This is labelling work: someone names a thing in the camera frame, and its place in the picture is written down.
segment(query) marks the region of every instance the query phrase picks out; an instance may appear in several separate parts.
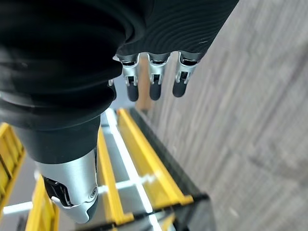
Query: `wooden floor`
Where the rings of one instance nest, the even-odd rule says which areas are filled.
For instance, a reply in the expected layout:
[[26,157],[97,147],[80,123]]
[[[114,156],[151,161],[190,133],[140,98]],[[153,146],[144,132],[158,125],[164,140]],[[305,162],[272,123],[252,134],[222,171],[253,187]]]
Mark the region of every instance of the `wooden floor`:
[[241,0],[180,99],[176,58],[147,118],[217,230],[308,230],[308,1]]

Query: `yellow metal bar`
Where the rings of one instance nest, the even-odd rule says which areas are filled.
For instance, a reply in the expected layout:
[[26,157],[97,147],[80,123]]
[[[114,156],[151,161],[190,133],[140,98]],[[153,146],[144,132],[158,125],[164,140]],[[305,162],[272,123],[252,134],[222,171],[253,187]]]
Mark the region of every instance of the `yellow metal bar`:
[[8,124],[0,126],[0,220],[25,159],[25,150]]
[[34,189],[33,193],[33,208],[31,209],[27,224],[26,224],[26,231],[38,231],[40,226],[40,220],[41,220],[41,209],[42,209],[42,202],[44,199],[44,182],[43,178],[40,177],[37,181],[37,184]]
[[160,225],[160,227],[162,228],[162,231],[168,231],[170,226],[173,224],[174,220],[175,220],[175,214],[174,213],[171,214],[166,219],[164,219],[163,223]]
[[42,177],[36,183],[32,203],[26,231],[58,231],[60,211],[49,199]]
[[55,204],[53,204],[52,206],[53,206],[53,210],[54,210],[54,218],[53,218],[53,227],[51,228],[51,231],[58,231],[59,230],[60,210]]
[[103,203],[106,213],[107,222],[115,222],[121,225],[134,220],[132,213],[124,214],[120,196],[116,188],[116,180],[112,170],[106,142],[103,136],[102,129],[98,132],[98,153],[99,153],[99,167],[100,167],[100,180],[108,187],[108,192],[103,195]]
[[183,195],[155,151],[140,131],[129,113],[118,111],[118,128],[140,177],[155,180],[144,183],[144,188],[154,208],[193,202],[190,195]]

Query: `robotic hand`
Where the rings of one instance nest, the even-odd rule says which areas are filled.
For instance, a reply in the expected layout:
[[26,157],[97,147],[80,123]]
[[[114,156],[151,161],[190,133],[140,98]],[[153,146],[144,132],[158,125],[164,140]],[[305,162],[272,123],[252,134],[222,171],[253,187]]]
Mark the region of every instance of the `robotic hand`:
[[139,53],[148,52],[158,100],[168,57],[179,51],[173,94],[181,97],[237,2],[0,3],[0,120],[14,126],[49,197],[74,221],[88,222],[97,205],[97,133],[115,98],[112,79],[123,70],[136,101]]

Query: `yellow shelf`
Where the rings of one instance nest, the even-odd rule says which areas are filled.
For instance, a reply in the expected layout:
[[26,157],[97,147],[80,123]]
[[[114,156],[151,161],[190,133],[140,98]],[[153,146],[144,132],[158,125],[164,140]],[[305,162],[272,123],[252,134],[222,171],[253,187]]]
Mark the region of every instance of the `yellow shelf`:
[[8,124],[0,126],[0,220],[25,158],[25,150]]

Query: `metal screw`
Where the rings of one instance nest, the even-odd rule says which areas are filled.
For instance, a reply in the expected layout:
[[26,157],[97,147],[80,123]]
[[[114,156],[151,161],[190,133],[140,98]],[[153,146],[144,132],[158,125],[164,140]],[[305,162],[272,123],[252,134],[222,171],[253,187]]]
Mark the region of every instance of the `metal screw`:
[[97,188],[95,187],[95,188],[93,189],[92,193],[91,193],[91,196],[90,196],[91,198],[93,198],[93,197],[95,196],[96,190],[97,190]]

